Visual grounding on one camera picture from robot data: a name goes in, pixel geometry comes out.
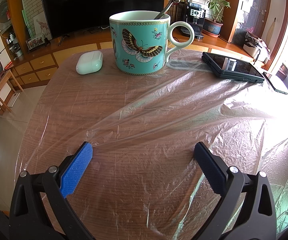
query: blue gripper pad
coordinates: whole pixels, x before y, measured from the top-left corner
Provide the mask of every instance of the blue gripper pad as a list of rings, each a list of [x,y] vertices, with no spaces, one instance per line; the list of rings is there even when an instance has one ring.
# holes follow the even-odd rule
[[[74,192],[92,157],[93,147],[85,143],[61,177],[60,190],[64,198]]]
[[[196,143],[194,148],[194,158],[197,160],[214,193],[225,196],[228,177],[226,170],[228,167],[221,157],[212,155],[205,144],[199,142]]]

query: television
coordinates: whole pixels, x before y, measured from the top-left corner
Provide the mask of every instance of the television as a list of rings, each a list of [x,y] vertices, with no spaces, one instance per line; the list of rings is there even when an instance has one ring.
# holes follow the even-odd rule
[[[113,14],[161,11],[164,0],[42,0],[52,38],[109,25]]]

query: blue pot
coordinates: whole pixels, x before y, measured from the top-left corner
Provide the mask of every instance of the blue pot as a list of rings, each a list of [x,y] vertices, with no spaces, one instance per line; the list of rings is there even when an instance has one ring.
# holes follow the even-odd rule
[[[213,22],[212,20],[205,18],[203,29],[214,35],[219,35],[222,25],[222,23]]]

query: mug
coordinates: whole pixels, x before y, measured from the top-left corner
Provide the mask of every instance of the mug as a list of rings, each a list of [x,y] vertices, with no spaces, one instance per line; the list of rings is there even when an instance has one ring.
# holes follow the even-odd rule
[[[124,73],[149,75],[159,71],[168,62],[172,52],[190,45],[195,33],[186,22],[175,22],[170,26],[170,16],[164,14],[154,20],[159,12],[129,11],[114,14],[109,18],[116,65]],[[177,42],[172,32],[175,27],[188,28],[188,41]],[[167,51],[168,40],[175,47]]]

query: tablet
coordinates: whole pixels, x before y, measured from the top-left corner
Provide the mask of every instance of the tablet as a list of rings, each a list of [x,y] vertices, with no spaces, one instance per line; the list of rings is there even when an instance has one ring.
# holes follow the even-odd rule
[[[209,52],[203,52],[202,59],[218,77],[257,83],[264,82],[263,76],[249,62]]]
[[[280,84],[281,80],[279,79],[278,76],[268,74],[267,72],[263,72],[263,76],[266,78],[267,82],[271,85],[271,87],[276,92],[286,94],[286,95],[288,94],[288,92],[283,91],[285,90],[285,87],[283,87],[282,84]]]

